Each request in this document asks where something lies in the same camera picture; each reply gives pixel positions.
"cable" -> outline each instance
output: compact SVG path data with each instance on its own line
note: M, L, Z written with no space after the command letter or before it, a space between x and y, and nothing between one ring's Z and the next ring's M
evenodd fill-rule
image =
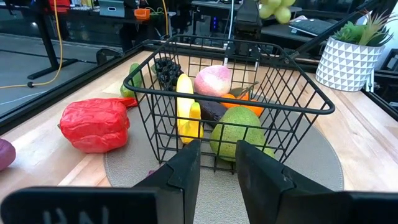
M48 82L43 82L43 83L32 83L29 82L25 85L9 85L9 86L0 86L0 89L5 89L5 88L16 88L16 87L29 87L32 88L34 86L41 86L41 85L48 85L54 80L56 80L60 74L61 68L62 68L62 61L63 61L63 48L62 48L62 38L61 38L61 32L60 32L60 24L58 21L58 12L57 12L57 0L54 0L54 13L55 13L55 23L57 25L57 32L58 32L58 40L60 42L60 65L58 67L57 73L55 76Z
M164 16L166 18L166 35L168 35L169 34L169 18L167 17L166 3L164 3L164 0L162 0L162 2L163 2L163 8L164 8Z
M229 23L229 34L228 34L228 40L231 38L231 31L232 31L232 21L234 19L234 0L232 0L232 5L231 5L231 22Z
M15 101L18 101L18 100L21 100L21 99L24 99L24 98L27 98L27 97L30 97L30 96L39 95L39 94L42 94L42 93L45 93L45 92L47 92L47 91L41 91L40 93L33 93L33 94L30 94L30 95L27 95L27 96L23 96L21 98L15 99L15 100L11 100L11 101L0 103L0 105L5 105L5 104L8 104L8 103L12 103L12 102L15 102Z
M162 15L163 14L163 9L161 7L158 7L157 11L155 11L155 9L153 9L151 7L146 7L146 9L152 10L152 12L150 13L151 16L157 16L157 15Z
M224 28L224 33L223 33L223 38L225 38L225 33L226 33L226 28L228 27L228 21L229 21L229 17L230 17L230 15L231 15L231 9L229 9L229 12L228 12L228 17L226 18L226 23L225 23L225 28Z

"purple onion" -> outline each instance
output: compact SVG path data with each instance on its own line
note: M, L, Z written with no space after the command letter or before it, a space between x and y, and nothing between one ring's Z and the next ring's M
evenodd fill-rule
M11 143L0 139L0 171L14 162L16 156L15 148Z

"gray floor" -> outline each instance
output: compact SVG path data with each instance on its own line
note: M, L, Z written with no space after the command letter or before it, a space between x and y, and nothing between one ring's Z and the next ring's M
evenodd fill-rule
M59 44L53 42L54 49L59 57ZM102 46L64 43L64 58L76 58L95 62L95 53ZM40 39L19 37L14 35L0 35L0 50L13 50L30 54L46 55L44 45ZM36 57L0 51L0 86L26 84L31 80L26 77L32 73L48 68L50 62L47 57ZM8 88L0 90L0 116L5 112L45 93L59 84L76 77L77 75L95 67L96 64L77 62L61 69L58 78L51 84L34 88ZM56 72L49 73L34 82L46 82L55 76Z

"orange object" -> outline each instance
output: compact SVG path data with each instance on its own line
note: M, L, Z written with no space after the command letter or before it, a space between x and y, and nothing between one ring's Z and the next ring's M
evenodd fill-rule
M229 93L223 95L222 98L233 99L233 100L236 99L234 95L229 94ZM232 107L235 107L235 106L239 106L239 105L234 104L234 103L221 103L221 104L222 104L223 106L225 106L226 108L232 108Z
M227 94L225 94L225 95L223 95L222 96L222 98L226 98L226 99L236 99L235 98L235 96L234 95L232 95L232 94L229 94L229 93L227 93ZM249 99L249 93L246 93L241 99L239 99L239 100L248 100ZM235 104L235 103L221 103L223 106L225 106L226 108L232 108L232 107L235 107L235 106L240 106L240 105L238 105L238 104ZM260 107L260 106L248 106L248 105L242 105L243 107L245 107L245 108L247 108L247 109L249 109L249 110L251 110L251 111L253 111L253 113L255 113L257 116L260 116L261 115L261 113L264 111L264 108L262 108L262 107Z
M247 91L244 96L239 96L237 99L239 100L249 100L249 92Z
M134 10L134 16L137 19L147 20L150 18L150 9L136 9Z
M253 111L257 116L260 116L261 113L264 111L264 108L260 106L248 106L248 105L243 105L243 106Z

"potted plant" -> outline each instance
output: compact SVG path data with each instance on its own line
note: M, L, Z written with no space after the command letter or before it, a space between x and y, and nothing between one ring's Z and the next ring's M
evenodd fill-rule
M388 22L396 15L365 12L365 25L345 24L328 39L318 65L316 79L322 85L344 91L358 91L370 79L384 44L392 39Z

